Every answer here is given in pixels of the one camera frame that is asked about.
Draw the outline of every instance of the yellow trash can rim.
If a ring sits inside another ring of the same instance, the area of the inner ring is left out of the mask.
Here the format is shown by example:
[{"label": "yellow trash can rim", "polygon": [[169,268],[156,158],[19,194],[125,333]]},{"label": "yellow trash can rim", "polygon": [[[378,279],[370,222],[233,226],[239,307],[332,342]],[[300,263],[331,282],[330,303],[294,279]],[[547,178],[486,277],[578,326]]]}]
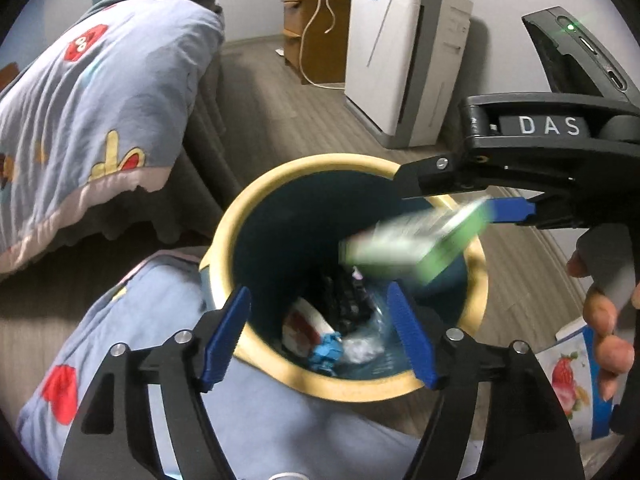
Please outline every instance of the yellow trash can rim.
[{"label": "yellow trash can rim", "polygon": [[[260,201],[280,186],[305,175],[324,171],[361,171],[392,179],[399,164],[367,155],[328,153],[299,158],[283,164],[254,180],[226,210],[200,270],[209,267],[210,291],[216,306],[225,303],[234,290],[233,254],[244,220]],[[448,195],[431,196],[427,200],[436,207],[455,208]],[[470,335],[478,330],[488,295],[486,261],[480,240],[476,237],[465,250],[468,285],[465,306],[458,323]],[[301,392],[322,399],[341,402],[371,402],[408,394],[423,384],[412,371],[367,381],[331,378],[293,364],[269,346],[247,323],[242,330],[234,355],[260,368],[274,379]]]}]

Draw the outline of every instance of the bed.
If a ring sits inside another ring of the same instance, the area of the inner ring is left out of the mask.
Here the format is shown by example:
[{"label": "bed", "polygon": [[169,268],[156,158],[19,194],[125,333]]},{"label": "bed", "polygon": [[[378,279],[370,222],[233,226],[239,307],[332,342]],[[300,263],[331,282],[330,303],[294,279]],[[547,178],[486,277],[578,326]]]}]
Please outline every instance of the bed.
[{"label": "bed", "polygon": [[0,277],[137,222],[212,235],[240,191],[223,40],[216,0],[103,0],[0,94]]}]

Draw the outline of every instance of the drawer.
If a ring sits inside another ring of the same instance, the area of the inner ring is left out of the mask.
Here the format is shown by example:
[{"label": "drawer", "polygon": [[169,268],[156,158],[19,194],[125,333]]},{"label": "drawer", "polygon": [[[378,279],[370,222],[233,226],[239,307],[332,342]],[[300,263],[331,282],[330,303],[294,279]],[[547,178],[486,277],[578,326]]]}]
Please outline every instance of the drawer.
[{"label": "drawer", "polygon": [[290,30],[284,29],[284,59],[289,61],[295,68],[300,67],[300,43],[301,37]]},{"label": "drawer", "polygon": [[305,30],[308,16],[302,1],[284,2],[284,28],[295,34],[302,34]]}]

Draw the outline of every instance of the red and white packaging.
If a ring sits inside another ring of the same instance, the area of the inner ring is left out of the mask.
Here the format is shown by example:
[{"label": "red and white packaging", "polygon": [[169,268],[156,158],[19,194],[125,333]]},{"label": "red and white packaging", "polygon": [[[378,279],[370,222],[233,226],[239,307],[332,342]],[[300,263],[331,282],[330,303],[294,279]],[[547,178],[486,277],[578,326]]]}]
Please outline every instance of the red and white packaging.
[{"label": "red and white packaging", "polygon": [[320,344],[322,336],[335,330],[307,300],[298,298],[282,324],[282,344],[297,355],[306,358]]}]

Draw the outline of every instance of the human hand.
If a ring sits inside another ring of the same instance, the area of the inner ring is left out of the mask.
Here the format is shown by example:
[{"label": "human hand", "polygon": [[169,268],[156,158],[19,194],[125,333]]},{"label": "human hand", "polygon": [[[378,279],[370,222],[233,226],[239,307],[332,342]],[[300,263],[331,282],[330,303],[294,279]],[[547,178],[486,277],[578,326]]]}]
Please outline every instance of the human hand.
[{"label": "human hand", "polygon": [[[577,252],[566,264],[569,276],[584,278],[589,271]],[[640,308],[640,284],[636,286],[631,297],[635,308]],[[609,400],[618,389],[618,375],[631,370],[635,352],[631,343],[613,335],[618,312],[609,298],[602,294],[594,285],[587,291],[584,300],[582,316],[596,333],[593,354],[600,365],[598,374],[598,390],[604,400]]]}]

